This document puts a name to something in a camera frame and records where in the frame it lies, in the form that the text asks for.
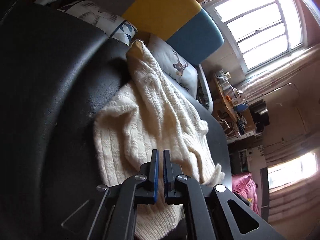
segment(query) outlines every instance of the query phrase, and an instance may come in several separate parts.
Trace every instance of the window pane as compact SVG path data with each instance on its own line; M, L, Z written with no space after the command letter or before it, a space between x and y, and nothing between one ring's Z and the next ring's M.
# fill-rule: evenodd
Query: window pane
M308 178L316 173L316 171L315 154L307 153L294 160L269 168L269 188L279 187L290 182Z
M242 13L245 13L267 3L271 3L273 1L274 0L229 0L218 5L216 7L216 10L221 16L222 22L226 22Z
M284 23L278 24L272 28L269 28L263 32L260 32L252 36L251 38L239 42L239 49L242 53L245 53L246 51L253 49L254 47L257 47L258 45L265 43L266 41L270 41L271 39L280 36L281 34L284 34L284 32Z
M241 18L236 19L227 25L235 40L238 40L239 38L253 31L258 31L280 19L281 16L278 6L276 4L271 4L242 16Z
M282 52L287 50L287 37L285 35L280 36L272 41L269 41L249 52L243 54L247 68L251 69L262 62L265 62Z
M302 42L300 19L293 0L279 0L287 23L289 42L291 48Z

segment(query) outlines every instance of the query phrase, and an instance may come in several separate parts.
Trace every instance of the pink blanket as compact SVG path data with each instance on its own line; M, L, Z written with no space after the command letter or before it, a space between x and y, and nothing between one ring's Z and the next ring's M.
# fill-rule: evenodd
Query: pink blanket
M232 175L232 192L236 192L250 202L250 208L260 215L257 188L250 172Z

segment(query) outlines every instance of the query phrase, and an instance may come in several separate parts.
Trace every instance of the window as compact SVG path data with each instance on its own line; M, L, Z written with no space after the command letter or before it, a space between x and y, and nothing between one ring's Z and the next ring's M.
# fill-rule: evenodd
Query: window
M231 33L245 73L302 44L294 0L227 0L214 9L222 31Z
M307 153L299 158L268 168L269 188L280 187L308 178L316 171L316 155Z

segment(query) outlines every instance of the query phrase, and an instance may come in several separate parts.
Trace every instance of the silver bolt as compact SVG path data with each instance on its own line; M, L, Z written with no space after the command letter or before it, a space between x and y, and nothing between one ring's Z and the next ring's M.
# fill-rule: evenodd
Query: silver bolt
M101 185L99 185L99 186L96 187L96 189L97 189L98 191L100 191L100 192L106 191L107 188L108 188L108 186L107 186L107 185L104 185L104 184L101 184Z
M216 188L216 191L218 192L224 192L226 190L226 187L222 184L216 185L215 188Z
M146 176L144 176L143 174L137 174L136 176L134 176L134 178L136 180L145 180Z
M181 175L178 175L177 176L177 179L180 180L180 181L185 181L188 179L188 177L184 174L181 174Z

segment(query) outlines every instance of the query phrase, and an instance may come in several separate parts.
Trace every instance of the deer head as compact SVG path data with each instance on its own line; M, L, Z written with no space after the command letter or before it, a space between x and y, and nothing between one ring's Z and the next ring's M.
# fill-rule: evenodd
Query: deer head
M183 71L186 69L186 67L189 65L189 63L186 62L185 59L183 59L184 65L181 64L181 62L179 60L179 56L178 56L177 52L174 49L173 49L173 53L176 56L176 58L178 59L178 63L173 64L173 67L177 70L177 75L182 76L183 75Z

